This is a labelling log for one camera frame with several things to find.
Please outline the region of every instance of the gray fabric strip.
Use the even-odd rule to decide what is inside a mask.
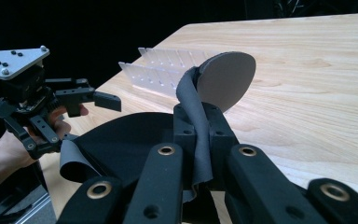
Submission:
[[[193,185],[213,179],[209,151],[209,121],[206,118],[200,97],[193,83],[193,76],[196,71],[197,67],[187,70],[176,89],[176,96],[197,132]]]
[[[77,145],[70,140],[63,140],[60,157],[60,174],[65,179],[82,183],[91,176],[101,174],[87,161]]]

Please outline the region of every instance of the wooden table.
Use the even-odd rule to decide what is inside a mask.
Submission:
[[[263,149],[302,187],[330,177],[358,191],[358,14],[190,24],[157,47],[253,55],[257,68],[251,87],[225,113],[241,143]],[[73,133],[136,112],[172,113],[178,103],[133,87],[123,73],[98,91],[119,96],[123,111],[87,104],[89,116],[67,120]],[[79,186],[60,177],[59,156],[41,159],[57,216]],[[224,206],[222,194],[215,197]],[[222,222],[229,219],[222,217]]]

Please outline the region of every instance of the human hand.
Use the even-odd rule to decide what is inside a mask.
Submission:
[[[60,120],[60,116],[64,113],[66,113],[66,108],[60,106],[48,116],[49,124],[60,139],[63,139],[64,135],[71,131],[71,126],[65,121]],[[88,109],[85,106],[80,105],[80,114],[85,116],[88,113]],[[31,129],[27,130],[38,145],[43,142],[42,137],[36,136]],[[31,158],[22,142],[17,139],[13,133],[5,131],[4,135],[0,138],[0,162],[6,162],[7,165],[12,166],[13,169],[20,169],[31,165],[35,161],[36,160]]]

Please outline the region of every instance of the screw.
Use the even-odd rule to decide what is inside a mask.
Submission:
[[[10,74],[10,72],[7,70],[7,68],[2,68],[1,72],[3,75],[6,75],[6,76]]]

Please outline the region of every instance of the robotic hand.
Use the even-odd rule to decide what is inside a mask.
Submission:
[[[97,92],[85,78],[45,79],[42,60],[49,50],[0,50],[0,119],[7,130],[24,144],[36,160],[49,152],[60,152],[62,140],[48,125],[48,114],[63,105],[69,117],[80,116],[79,104],[95,105],[121,110],[121,101],[115,95]],[[24,127],[31,127],[44,138],[37,144]]]

